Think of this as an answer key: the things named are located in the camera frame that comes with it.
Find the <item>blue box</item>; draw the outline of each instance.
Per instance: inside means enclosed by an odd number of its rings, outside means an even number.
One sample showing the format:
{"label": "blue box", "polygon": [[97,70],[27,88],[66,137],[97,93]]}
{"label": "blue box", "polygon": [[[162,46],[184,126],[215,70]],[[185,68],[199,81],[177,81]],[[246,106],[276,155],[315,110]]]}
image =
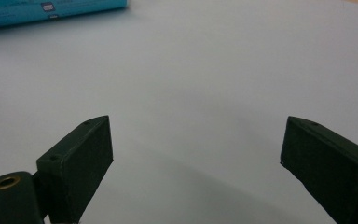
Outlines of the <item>blue box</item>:
{"label": "blue box", "polygon": [[0,0],[0,26],[126,7],[128,0]]}

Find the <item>brass insert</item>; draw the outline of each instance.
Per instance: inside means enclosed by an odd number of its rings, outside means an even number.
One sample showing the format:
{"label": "brass insert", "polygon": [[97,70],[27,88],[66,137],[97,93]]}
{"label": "brass insert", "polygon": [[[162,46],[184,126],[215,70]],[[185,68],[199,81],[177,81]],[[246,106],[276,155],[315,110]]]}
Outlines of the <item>brass insert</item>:
{"label": "brass insert", "polygon": [[8,176],[3,179],[0,179],[0,189],[8,189],[20,182],[20,177],[18,175]]}

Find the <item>white table surface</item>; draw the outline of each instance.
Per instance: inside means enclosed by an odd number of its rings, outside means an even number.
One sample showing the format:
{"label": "white table surface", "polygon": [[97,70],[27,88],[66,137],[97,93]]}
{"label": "white table surface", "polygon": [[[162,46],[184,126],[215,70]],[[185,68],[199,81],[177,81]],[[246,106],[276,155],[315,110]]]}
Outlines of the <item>white table surface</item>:
{"label": "white table surface", "polygon": [[0,30],[0,175],[101,115],[115,162],[83,224],[335,223],[279,162],[290,115],[358,144],[358,5],[132,0]]}

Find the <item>black plastic part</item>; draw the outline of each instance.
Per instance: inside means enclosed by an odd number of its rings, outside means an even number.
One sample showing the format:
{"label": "black plastic part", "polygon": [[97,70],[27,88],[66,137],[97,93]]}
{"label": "black plastic part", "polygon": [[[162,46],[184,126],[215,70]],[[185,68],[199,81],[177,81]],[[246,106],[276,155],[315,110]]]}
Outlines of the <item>black plastic part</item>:
{"label": "black plastic part", "polygon": [[0,176],[0,224],[43,224],[29,173]]}
{"label": "black plastic part", "polygon": [[309,121],[289,117],[281,164],[338,224],[358,224],[358,146]]}
{"label": "black plastic part", "polygon": [[107,116],[83,122],[40,157],[35,181],[48,189],[50,221],[79,222],[112,162]]}

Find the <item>black 3d-printed part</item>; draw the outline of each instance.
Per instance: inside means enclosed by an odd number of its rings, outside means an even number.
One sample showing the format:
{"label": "black 3d-printed part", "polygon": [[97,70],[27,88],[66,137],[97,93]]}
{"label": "black 3d-printed part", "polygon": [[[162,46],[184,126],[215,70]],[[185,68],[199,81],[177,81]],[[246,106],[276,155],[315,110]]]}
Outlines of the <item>black 3d-printed part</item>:
{"label": "black 3d-printed part", "polygon": [[52,223],[77,223],[113,162],[107,116],[77,126],[37,161]]}
{"label": "black 3d-printed part", "polygon": [[338,224],[358,224],[358,146],[324,126],[289,117],[281,164]]}
{"label": "black 3d-printed part", "polygon": [[0,224],[42,224],[33,179],[26,172],[0,176]]}

